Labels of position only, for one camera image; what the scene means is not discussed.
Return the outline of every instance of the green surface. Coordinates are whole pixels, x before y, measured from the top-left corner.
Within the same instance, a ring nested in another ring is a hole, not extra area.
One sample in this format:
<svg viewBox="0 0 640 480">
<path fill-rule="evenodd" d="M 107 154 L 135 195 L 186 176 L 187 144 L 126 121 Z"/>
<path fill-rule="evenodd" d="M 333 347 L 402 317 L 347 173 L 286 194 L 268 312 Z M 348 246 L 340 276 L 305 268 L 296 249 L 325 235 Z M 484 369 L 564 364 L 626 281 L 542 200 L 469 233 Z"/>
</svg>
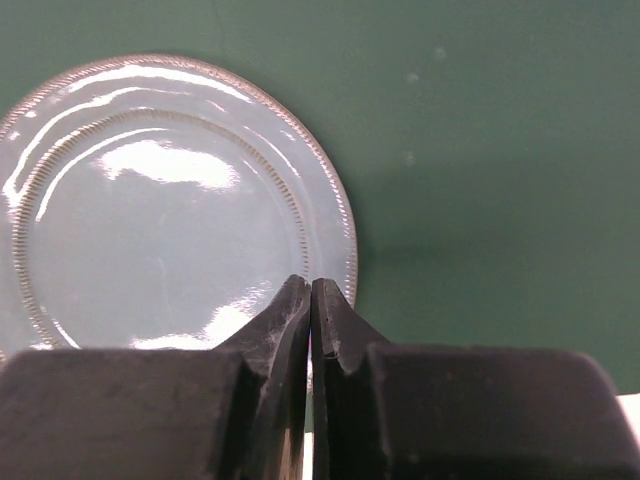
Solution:
<svg viewBox="0 0 640 480">
<path fill-rule="evenodd" d="M 351 198 L 394 340 L 583 350 L 640 391 L 640 2 L 4 0 L 0 110 L 111 55 L 246 77 Z"/>
</svg>

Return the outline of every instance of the plate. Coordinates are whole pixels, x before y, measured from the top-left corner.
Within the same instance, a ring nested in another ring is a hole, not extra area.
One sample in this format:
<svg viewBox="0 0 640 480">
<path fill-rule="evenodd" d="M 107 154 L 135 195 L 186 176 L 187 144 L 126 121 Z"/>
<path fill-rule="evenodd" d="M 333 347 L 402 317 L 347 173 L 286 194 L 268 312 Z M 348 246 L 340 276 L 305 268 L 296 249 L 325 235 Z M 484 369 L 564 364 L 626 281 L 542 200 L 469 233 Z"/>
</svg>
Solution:
<svg viewBox="0 0 640 480">
<path fill-rule="evenodd" d="M 215 66 L 107 59 L 0 126 L 0 350 L 211 348 L 292 273 L 351 302 L 340 180 L 282 105 Z"/>
</svg>

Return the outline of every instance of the dark green tabletop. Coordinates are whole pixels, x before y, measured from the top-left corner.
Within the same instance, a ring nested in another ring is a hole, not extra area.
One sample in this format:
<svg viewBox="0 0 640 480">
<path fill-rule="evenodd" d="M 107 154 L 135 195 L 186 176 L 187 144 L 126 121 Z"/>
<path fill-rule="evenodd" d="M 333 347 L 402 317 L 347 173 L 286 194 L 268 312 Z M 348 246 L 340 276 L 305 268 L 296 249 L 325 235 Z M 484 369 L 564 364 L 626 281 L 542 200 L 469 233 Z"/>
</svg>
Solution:
<svg viewBox="0 0 640 480">
<path fill-rule="evenodd" d="M 393 340 L 578 349 L 640 391 L 640 3 L 5 0 L 0 110 L 142 52 L 228 68 L 339 171 Z"/>
</svg>

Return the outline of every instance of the glossy plate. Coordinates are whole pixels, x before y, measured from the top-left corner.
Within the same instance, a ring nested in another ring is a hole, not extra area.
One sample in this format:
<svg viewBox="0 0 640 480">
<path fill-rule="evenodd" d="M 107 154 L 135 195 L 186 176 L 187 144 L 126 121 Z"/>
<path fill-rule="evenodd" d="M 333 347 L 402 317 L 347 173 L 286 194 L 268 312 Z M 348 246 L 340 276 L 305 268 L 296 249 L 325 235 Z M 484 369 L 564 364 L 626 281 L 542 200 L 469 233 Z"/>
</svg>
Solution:
<svg viewBox="0 0 640 480">
<path fill-rule="evenodd" d="M 344 189 L 247 81 L 173 56 L 67 72 L 0 126 L 0 349 L 211 348 L 291 273 L 354 301 Z"/>
</svg>

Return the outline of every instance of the round plate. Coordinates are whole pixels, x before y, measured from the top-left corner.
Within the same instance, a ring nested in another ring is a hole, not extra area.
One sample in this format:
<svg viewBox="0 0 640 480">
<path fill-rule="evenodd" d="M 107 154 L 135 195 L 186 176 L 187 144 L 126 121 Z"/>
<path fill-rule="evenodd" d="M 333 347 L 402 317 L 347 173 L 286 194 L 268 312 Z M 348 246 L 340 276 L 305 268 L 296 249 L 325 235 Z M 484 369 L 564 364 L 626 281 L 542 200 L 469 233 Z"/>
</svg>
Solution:
<svg viewBox="0 0 640 480">
<path fill-rule="evenodd" d="M 356 236 L 318 143 L 194 60 L 67 72 L 0 126 L 0 350 L 211 348 L 292 273 L 354 302 Z"/>
</svg>

